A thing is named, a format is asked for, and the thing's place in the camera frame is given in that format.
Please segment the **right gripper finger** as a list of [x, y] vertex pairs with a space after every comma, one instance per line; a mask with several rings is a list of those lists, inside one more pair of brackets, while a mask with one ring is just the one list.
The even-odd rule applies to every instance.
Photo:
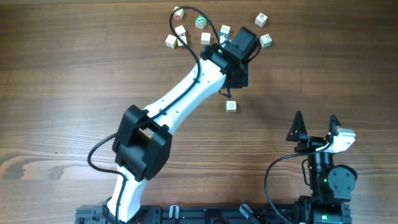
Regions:
[[295, 117], [286, 137], [286, 141], [290, 142], [300, 142], [300, 141], [307, 141], [308, 134], [307, 129], [305, 127], [305, 123], [303, 120], [302, 112], [297, 111], [295, 113]]
[[338, 134], [338, 127], [341, 126], [340, 122], [338, 121], [337, 117], [333, 114], [330, 116], [330, 123], [329, 123], [329, 133], [330, 134]]

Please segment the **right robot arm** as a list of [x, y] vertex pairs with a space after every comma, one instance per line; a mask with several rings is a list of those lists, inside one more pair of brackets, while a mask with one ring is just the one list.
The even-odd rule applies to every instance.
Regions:
[[335, 115], [330, 116], [324, 138], [309, 136], [302, 112], [295, 113], [286, 140], [296, 142], [294, 151], [307, 156], [309, 179], [305, 183], [310, 186], [311, 195], [300, 196], [295, 202], [292, 223], [353, 222], [349, 202], [358, 174], [347, 165], [335, 165], [333, 156], [345, 152], [355, 137], [354, 130], [342, 126]]

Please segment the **wooden base block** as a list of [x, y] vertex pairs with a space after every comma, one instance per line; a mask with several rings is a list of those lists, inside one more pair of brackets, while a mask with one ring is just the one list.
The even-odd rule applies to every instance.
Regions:
[[236, 101], [227, 101], [226, 102], [226, 112], [227, 113], [235, 113], [237, 110]]

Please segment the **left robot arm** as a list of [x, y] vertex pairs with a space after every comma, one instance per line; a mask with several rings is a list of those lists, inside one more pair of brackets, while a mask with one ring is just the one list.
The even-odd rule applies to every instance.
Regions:
[[124, 112], [112, 145], [119, 176], [104, 206], [107, 221], [128, 223], [133, 219], [147, 181], [169, 159], [178, 127], [222, 88], [247, 86], [248, 63], [258, 47], [259, 38], [242, 27], [233, 40], [206, 46], [189, 74], [161, 99], [144, 109], [132, 105]]

